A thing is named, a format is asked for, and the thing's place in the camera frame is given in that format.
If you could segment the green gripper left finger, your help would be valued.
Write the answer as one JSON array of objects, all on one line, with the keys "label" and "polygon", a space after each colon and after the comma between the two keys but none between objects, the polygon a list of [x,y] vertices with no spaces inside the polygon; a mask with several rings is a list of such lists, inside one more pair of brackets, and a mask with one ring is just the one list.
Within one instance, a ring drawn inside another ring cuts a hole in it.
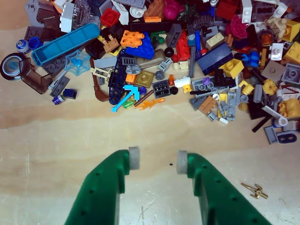
[{"label": "green gripper left finger", "polygon": [[84,179],[65,224],[118,225],[125,176],[139,168],[138,146],[109,155]]}]

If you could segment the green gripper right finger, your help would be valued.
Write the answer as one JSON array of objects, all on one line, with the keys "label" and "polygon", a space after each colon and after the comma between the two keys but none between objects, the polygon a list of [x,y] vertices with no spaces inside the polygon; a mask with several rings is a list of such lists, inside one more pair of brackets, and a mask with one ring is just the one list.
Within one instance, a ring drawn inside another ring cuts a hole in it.
[{"label": "green gripper right finger", "polygon": [[178,151],[177,173],[192,180],[203,225],[269,225],[270,222],[206,158]]}]

